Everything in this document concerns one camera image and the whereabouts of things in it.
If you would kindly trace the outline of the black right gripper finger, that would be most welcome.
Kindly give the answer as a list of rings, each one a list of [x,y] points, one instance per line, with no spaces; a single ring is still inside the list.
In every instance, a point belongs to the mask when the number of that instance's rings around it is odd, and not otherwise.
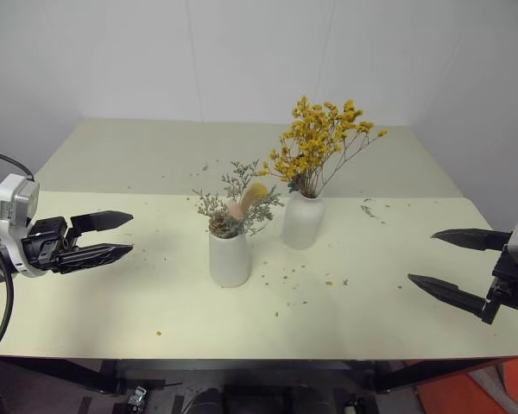
[[[467,311],[480,318],[484,323],[493,323],[496,317],[499,305],[493,305],[485,298],[464,292],[457,285],[441,279],[411,273],[407,277],[421,290],[440,302]]]
[[[501,251],[509,242],[511,232],[488,229],[446,229],[432,234],[432,238],[461,248]]]

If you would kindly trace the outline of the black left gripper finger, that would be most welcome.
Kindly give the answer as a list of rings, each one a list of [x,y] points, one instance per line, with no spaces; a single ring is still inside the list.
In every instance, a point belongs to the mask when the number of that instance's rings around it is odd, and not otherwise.
[[[74,248],[77,239],[83,233],[116,229],[132,219],[133,216],[131,214],[114,210],[72,216],[72,227],[66,233],[67,246]]]
[[[55,273],[73,273],[109,265],[133,250],[133,245],[99,243],[58,254],[54,262]]]

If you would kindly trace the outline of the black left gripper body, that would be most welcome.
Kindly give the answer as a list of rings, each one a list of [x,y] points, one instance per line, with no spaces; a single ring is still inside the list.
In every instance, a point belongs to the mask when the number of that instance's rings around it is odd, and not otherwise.
[[[64,256],[73,251],[76,238],[63,216],[37,220],[22,239],[28,263],[42,271],[68,273]]]

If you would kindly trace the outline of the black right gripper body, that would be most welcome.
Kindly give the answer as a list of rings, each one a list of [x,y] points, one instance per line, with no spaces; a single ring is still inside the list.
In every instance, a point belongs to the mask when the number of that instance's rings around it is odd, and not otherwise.
[[[518,309],[518,263],[505,248],[492,271],[493,282],[487,294],[491,303]]]

